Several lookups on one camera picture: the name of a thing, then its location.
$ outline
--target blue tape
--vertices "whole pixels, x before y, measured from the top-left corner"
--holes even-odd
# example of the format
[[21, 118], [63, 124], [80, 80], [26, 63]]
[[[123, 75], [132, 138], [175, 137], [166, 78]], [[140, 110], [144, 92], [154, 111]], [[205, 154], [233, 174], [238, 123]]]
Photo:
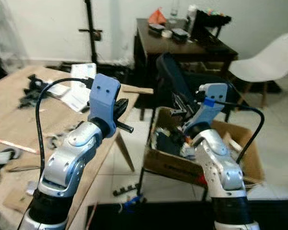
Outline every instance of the blue tape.
[[206, 97], [205, 100], [204, 100], [204, 105], [207, 105], [209, 107], [213, 107], [215, 106], [215, 99], [212, 99], [212, 98], [209, 98], [209, 97]]
[[136, 204], [136, 202], [140, 201], [142, 195], [138, 195], [131, 199], [130, 201], [127, 201], [124, 203], [124, 207], [128, 213], [133, 213], [134, 211], [132, 210], [132, 205]]

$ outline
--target clear bottle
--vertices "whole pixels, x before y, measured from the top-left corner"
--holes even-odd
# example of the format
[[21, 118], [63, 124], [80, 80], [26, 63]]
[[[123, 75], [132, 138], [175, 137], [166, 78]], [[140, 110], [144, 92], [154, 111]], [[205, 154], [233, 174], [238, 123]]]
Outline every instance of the clear bottle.
[[188, 13], [186, 17], [186, 23], [184, 26], [184, 30], [189, 34], [192, 33], [195, 18], [196, 18], [197, 6], [195, 4], [190, 5], [188, 8]]

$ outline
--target plastic bag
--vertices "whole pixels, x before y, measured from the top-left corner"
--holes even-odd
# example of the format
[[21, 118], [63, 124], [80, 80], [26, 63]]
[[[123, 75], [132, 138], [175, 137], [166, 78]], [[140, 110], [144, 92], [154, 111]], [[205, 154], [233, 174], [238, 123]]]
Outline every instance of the plastic bag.
[[161, 12], [161, 7], [159, 7], [152, 15], [150, 15], [148, 19], [148, 23], [156, 23], [156, 24], [165, 24], [167, 22], [166, 18], [163, 16]]

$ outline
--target wooden table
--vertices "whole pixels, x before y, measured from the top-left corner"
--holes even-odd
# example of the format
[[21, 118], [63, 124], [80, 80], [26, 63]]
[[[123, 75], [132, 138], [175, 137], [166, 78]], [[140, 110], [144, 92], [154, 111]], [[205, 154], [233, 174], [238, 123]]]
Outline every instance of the wooden table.
[[[177, 20], [175, 28], [183, 28], [185, 20]], [[228, 68], [238, 53], [218, 39], [212, 39], [207, 33], [199, 31], [192, 43], [178, 44], [173, 39], [157, 37], [149, 33], [147, 19], [137, 19], [137, 35], [134, 39], [134, 61], [136, 73], [144, 73], [137, 83], [141, 87], [156, 87], [156, 59], [165, 52], [174, 55], [181, 62], [223, 62], [219, 75], [224, 77]], [[225, 53], [209, 53], [205, 50], [208, 46], [224, 46], [228, 49]]]
[[[29, 66], [14, 74], [11, 74], [0, 80], [0, 139], [4, 139], [22, 146], [38, 149], [38, 139], [35, 122], [35, 109], [17, 109], [19, 98], [24, 95], [23, 88], [28, 87], [28, 76], [36, 74], [38, 78], [43, 80], [57, 80], [70, 77], [69, 73], [46, 69], [43, 67]], [[133, 108], [139, 93], [147, 92], [147, 89], [139, 89], [122, 85], [118, 99], [128, 98], [129, 104], [126, 112], [120, 118], [123, 122]], [[64, 105], [60, 100], [46, 99], [41, 103], [41, 124], [43, 133], [59, 133], [70, 125], [75, 125], [82, 120], [86, 120], [88, 113], [78, 114]], [[73, 221], [83, 199], [86, 196], [98, 170], [105, 160], [114, 141], [118, 142], [118, 146], [122, 151], [127, 163], [134, 170], [130, 156], [122, 141], [120, 132], [117, 131], [112, 138], [104, 139], [102, 145], [97, 149], [95, 157], [85, 167], [82, 179], [80, 181], [77, 193], [73, 199], [72, 207], [69, 211], [68, 227]], [[0, 150], [7, 148], [0, 144]], [[45, 147], [46, 158], [51, 154], [51, 151]], [[32, 153], [25, 152], [22, 155], [23, 159], [38, 158]], [[20, 223], [22, 214], [2, 205], [7, 194], [17, 188], [25, 191], [27, 182], [30, 180], [37, 181], [39, 170], [23, 171], [23, 172], [2, 172], [0, 180], [0, 214], [6, 218], [11, 224], [17, 225]]]

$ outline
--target black cable on table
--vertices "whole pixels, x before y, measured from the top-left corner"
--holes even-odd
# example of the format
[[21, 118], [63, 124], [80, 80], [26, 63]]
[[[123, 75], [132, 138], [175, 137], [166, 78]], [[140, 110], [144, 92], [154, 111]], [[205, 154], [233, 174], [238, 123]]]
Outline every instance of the black cable on table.
[[39, 152], [40, 152], [40, 174], [39, 178], [41, 178], [43, 170], [45, 168], [45, 151], [44, 151], [44, 143], [43, 143], [43, 135], [42, 135], [42, 128], [40, 125], [40, 119], [39, 119], [39, 107], [40, 103], [44, 97], [44, 94], [54, 85], [59, 84], [61, 82], [65, 81], [80, 81], [84, 84], [87, 84], [87, 79], [80, 79], [80, 78], [63, 78], [59, 80], [55, 80], [48, 86], [46, 86], [42, 92], [40, 93], [37, 102], [36, 102], [36, 107], [35, 107], [35, 118], [36, 118], [36, 127], [37, 127], [37, 134], [38, 134], [38, 142], [39, 142]]
[[245, 151], [251, 145], [251, 143], [253, 142], [253, 140], [255, 139], [255, 137], [257, 136], [259, 131], [261, 130], [262, 126], [264, 125], [264, 114], [259, 109], [256, 109], [256, 108], [253, 108], [253, 107], [249, 107], [249, 106], [245, 106], [245, 105], [242, 105], [242, 104], [236, 104], [236, 103], [230, 103], [230, 102], [219, 102], [219, 101], [215, 101], [215, 103], [222, 104], [222, 105], [227, 105], [227, 106], [231, 106], [231, 107], [237, 107], [237, 108], [241, 108], [241, 109], [246, 109], [246, 110], [251, 110], [251, 111], [259, 114], [259, 116], [260, 116], [260, 123], [259, 123], [258, 127], [256, 128], [255, 132], [253, 133], [252, 137], [249, 139], [248, 143], [246, 143], [246, 145], [244, 146], [243, 150], [241, 151], [241, 153], [239, 154], [239, 156], [238, 156], [238, 158], [236, 160], [236, 163], [239, 164], [241, 159], [242, 159], [242, 157], [245, 154]]

